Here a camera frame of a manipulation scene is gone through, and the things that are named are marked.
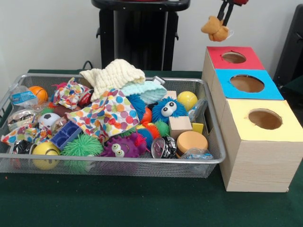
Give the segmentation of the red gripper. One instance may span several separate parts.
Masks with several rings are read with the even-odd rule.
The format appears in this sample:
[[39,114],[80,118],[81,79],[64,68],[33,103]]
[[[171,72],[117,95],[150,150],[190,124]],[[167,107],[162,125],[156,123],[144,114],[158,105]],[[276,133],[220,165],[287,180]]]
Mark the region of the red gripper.
[[223,18],[224,18],[224,11],[225,11],[225,8],[226,8],[226,6],[228,4],[229,5],[228,6],[228,10],[227,10],[225,18],[223,20],[223,26],[227,26],[227,23],[228,23],[229,18],[231,16],[234,4],[236,4],[238,6],[242,6],[242,5],[247,4],[248,1],[249,0],[233,0],[233,1],[223,0],[222,4],[220,6],[220,9],[219,9],[217,18],[219,20],[223,20]]

